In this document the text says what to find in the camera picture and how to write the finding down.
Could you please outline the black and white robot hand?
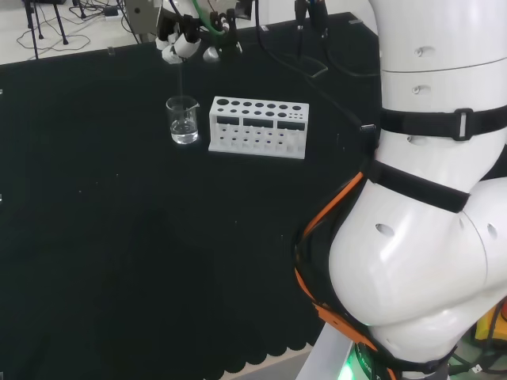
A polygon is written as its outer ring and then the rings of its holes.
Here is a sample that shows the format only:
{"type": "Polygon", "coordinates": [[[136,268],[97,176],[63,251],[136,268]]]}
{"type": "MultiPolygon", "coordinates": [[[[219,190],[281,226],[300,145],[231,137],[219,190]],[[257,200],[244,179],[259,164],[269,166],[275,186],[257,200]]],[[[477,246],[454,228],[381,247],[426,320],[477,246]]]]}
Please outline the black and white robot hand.
{"type": "Polygon", "coordinates": [[[203,25],[192,1],[162,1],[155,37],[162,59],[175,65],[191,58],[199,50],[203,25]]]}

